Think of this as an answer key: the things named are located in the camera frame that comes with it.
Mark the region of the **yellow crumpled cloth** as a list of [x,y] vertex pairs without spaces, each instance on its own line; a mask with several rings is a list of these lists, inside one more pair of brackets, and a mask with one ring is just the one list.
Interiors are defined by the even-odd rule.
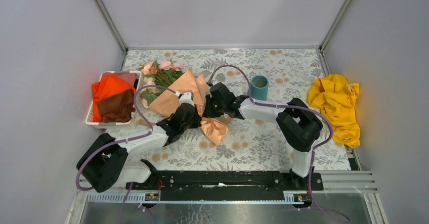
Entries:
[[361,145],[356,104],[360,84],[350,83],[340,74],[317,78],[307,93],[309,106],[318,108],[333,128],[333,140],[350,148]]

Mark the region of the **brown cloth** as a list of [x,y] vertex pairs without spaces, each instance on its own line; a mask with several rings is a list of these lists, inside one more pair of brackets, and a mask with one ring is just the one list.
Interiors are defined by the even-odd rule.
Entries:
[[106,97],[97,103],[102,123],[126,123],[132,119],[134,108],[133,89]]

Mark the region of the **orange cloth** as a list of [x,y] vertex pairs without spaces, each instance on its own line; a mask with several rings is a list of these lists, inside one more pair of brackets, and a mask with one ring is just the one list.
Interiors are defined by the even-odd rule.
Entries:
[[101,122],[101,116],[97,103],[109,96],[118,94],[127,89],[133,89],[136,93],[136,89],[133,86],[129,85],[127,82],[123,81],[115,75],[110,75],[102,78],[99,82],[92,84],[93,89],[93,111],[94,111],[94,122]]

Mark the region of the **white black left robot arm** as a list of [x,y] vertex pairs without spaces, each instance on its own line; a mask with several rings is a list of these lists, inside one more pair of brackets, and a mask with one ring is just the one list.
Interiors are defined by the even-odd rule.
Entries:
[[116,183],[139,183],[144,189],[153,188],[157,182],[155,169],[136,156],[178,141],[186,130],[200,127],[200,122],[196,106],[182,103],[174,114],[146,133],[121,139],[108,133],[99,135],[76,165],[76,186],[82,191],[94,189],[98,193]]

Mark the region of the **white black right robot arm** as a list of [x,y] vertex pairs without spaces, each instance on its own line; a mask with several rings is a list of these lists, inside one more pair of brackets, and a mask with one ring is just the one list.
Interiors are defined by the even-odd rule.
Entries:
[[304,189],[310,183],[311,151],[323,128],[316,114],[298,98],[286,105],[269,104],[245,95],[235,96],[220,82],[208,85],[203,116],[218,118],[227,114],[231,118],[257,119],[279,126],[294,152],[290,183],[295,189]]

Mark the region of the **floral patterned table mat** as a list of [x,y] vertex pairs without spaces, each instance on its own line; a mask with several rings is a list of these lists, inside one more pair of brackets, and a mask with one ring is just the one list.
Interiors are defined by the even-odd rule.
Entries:
[[[263,75],[269,81],[268,100],[287,103],[307,99],[313,81],[324,71],[316,49],[130,50],[124,70],[153,61],[173,60],[197,75],[213,77],[236,95],[247,92],[246,80]],[[233,119],[218,146],[202,130],[190,129],[175,143],[137,156],[159,170],[285,170],[294,159],[280,129],[262,120]]]

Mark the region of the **teal cylindrical vase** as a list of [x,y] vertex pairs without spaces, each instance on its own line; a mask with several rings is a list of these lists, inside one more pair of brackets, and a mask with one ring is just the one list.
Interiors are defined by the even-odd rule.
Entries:
[[266,101],[269,81],[263,75],[255,75],[250,81],[250,96],[254,101]]

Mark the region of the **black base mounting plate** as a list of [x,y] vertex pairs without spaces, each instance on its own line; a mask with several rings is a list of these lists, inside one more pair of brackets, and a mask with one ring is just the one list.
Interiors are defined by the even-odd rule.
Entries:
[[285,191],[308,195],[324,189],[322,177],[280,171],[155,171],[132,190],[160,193],[162,201],[283,201]]

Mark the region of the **pink cloth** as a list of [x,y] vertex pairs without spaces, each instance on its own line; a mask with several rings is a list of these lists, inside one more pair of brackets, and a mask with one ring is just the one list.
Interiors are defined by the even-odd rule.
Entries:
[[122,79],[123,81],[127,82],[129,85],[136,87],[138,80],[139,80],[139,74],[138,73],[132,73],[132,72],[126,72],[126,73],[118,73],[118,72],[103,72],[101,75],[101,78],[115,75]]

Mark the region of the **brown paper ribbon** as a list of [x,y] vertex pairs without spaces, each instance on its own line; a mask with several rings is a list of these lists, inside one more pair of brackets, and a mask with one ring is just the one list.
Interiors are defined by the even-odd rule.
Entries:
[[220,122],[222,122],[223,124],[229,124],[234,118],[230,117],[227,114],[222,115],[221,117],[218,118],[218,120]]

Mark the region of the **aluminium frame rail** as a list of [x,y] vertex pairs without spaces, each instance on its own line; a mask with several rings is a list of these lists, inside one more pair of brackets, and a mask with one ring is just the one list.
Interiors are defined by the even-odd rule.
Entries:
[[105,3],[103,0],[93,0],[97,9],[99,10],[103,20],[105,21],[109,31],[111,32],[113,38],[115,39],[117,45],[123,53],[127,53],[128,47],[125,44],[117,26],[115,25],[113,18],[111,17]]

